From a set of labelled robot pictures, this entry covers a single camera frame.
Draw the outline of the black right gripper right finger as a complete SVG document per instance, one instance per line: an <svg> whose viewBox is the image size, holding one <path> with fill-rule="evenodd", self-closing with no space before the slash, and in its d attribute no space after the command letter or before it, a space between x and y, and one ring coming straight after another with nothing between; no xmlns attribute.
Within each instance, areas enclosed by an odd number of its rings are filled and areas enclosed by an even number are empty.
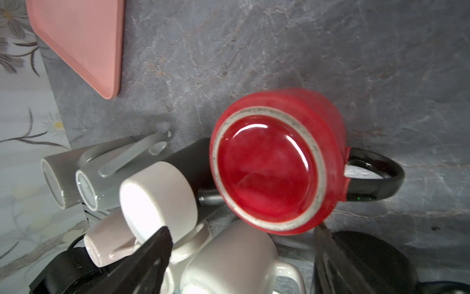
<svg viewBox="0 0 470 294"><path fill-rule="evenodd" d="M369 294L367 268L325 224L314 229L313 294Z"/></svg>

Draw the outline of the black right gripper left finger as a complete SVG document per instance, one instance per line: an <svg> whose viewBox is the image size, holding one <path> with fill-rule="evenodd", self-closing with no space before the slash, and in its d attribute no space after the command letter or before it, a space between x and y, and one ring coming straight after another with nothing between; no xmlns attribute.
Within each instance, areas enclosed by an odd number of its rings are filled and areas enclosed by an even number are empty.
<svg viewBox="0 0 470 294"><path fill-rule="evenodd" d="M91 294L158 294L168 267L173 240L161 227L109 277L94 286Z"/></svg>

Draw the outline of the black mug white rim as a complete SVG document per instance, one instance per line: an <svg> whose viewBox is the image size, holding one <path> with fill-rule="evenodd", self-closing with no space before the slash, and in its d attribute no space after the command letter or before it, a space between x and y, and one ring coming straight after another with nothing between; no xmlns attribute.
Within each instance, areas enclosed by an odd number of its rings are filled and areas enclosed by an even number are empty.
<svg viewBox="0 0 470 294"><path fill-rule="evenodd" d="M367 268L370 294L416 294L416 270L406 256L389 243L369 234L334 233L350 246Z"/></svg>

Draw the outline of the black mug white base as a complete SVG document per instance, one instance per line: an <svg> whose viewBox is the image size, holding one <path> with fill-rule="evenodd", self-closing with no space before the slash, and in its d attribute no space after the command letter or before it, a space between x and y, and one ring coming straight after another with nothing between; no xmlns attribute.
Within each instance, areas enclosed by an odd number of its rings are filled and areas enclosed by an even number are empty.
<svg viewBox="0 0 470 294"><path fill-rule="evenodd" d="M213 189L209 146L203 138L122 182L119 197L126 223L144 244L161 227L174 243L207 219L217 206L201 206L198 191Z"/></svg>

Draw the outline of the red mug black handle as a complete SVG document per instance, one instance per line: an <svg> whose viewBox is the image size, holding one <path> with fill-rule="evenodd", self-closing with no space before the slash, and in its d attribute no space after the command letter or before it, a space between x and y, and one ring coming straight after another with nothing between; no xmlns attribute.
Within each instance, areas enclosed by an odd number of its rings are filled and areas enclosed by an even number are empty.
<svg viewBox="0 0 470 294"><path fill-rule="evenodd" d="M253 93L232 103L212 133L210 165L231 210L274 235L315 228L339 202L389 198L405 179L394 160L349 147L336 106L303 88Z"/></svg>

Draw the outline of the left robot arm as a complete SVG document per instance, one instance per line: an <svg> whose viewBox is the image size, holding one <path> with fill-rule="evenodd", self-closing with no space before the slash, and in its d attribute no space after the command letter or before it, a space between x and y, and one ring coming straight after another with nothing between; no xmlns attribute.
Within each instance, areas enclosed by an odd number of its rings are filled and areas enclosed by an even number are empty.
<svg viewBox="0 0 470 294"><path fill-rule="evenodd" d="M99 268L89 257L85 247L77 244L79 236L58 254L29 285L31 294L87 294L110 275L109 267Z"/></svg>

